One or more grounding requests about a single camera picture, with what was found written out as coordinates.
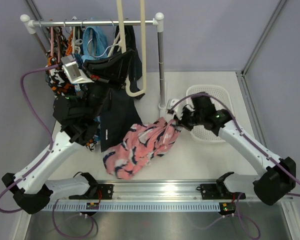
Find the beige wooden hanger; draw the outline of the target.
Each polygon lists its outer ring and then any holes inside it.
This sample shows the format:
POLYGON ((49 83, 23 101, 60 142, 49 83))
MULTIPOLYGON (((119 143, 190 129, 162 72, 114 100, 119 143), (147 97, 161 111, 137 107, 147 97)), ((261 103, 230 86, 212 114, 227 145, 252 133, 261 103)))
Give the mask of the beige wooden hanger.
MULTIPOLYGON (((147 89, 147 68, 146 68, 146 10, 145 1, 140 0, 140 29, 141 29, 141 55, 142 55, 142 86, 143 89, 132 92, 130 89, 131 82, 127 77, 125 80, 126 86, 125 91, 130 97, 137 97, 146 92, 147 89)), ((118 26, 119 26, 119 42, 118 45, 121 47, 121 52, 125 53, 127 51, 126 37, 125 37, 125 27, 124 27, 124 15, 123 15, 123 4, 121 0, 116 0, 117 15, 118 15, 118 26)))

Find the pink shark print shorts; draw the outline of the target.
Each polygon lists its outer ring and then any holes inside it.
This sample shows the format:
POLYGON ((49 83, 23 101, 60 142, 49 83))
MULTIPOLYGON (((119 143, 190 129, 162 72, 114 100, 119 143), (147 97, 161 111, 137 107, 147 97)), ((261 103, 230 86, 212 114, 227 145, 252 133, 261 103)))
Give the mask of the pink shark print shorts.
POLYGON ((133 124, 123 140, 104 152, 106 172, 117 179, 130 180, 155 157, 163 157, 182 131, 177 121, 159 118, 154 123, 133 124))

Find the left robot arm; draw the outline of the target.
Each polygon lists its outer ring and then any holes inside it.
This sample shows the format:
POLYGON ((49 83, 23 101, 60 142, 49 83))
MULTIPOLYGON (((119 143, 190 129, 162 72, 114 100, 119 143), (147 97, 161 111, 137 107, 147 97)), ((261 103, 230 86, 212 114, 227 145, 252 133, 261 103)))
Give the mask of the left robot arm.
POLYGON ((58 66, 68 80, 86 84, 83 96, 61 95, 53 102, 53 117, 61 129, 49 145, 30 164, 17 173, 6 173, 2 182, 12 193, 18 207, 32 215, 49 202, 61 198, 90 200, 99 193, 98 182, 87 172, 78 176, 50 180, 56 169, 95 135, 99 123, 96 117, 111 89, 120 89, 128 78, 132 49, 104 59, 86 60, 78 66, 76 59, 65 56, 58 66))

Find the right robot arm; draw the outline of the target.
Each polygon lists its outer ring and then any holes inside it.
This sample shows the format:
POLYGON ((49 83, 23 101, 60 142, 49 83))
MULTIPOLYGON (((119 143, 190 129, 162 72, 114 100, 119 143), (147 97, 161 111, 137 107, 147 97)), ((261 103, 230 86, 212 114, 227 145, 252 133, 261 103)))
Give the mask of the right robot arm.
POLYGON ((227 172, 216 180, 216 192, 223 199, 233 193, 256 195, 264 204, 272 206, 289 194, 296 186, 296 163, 282 158, 252 138, 237 122, 229 108, 220 101, 217 110, 213 101, 217 98, 206 92, 190 94, 192 108, 184 106, 178 125, 188 131, 203 126, 240 153, 254 168, 256 175, 227 172))

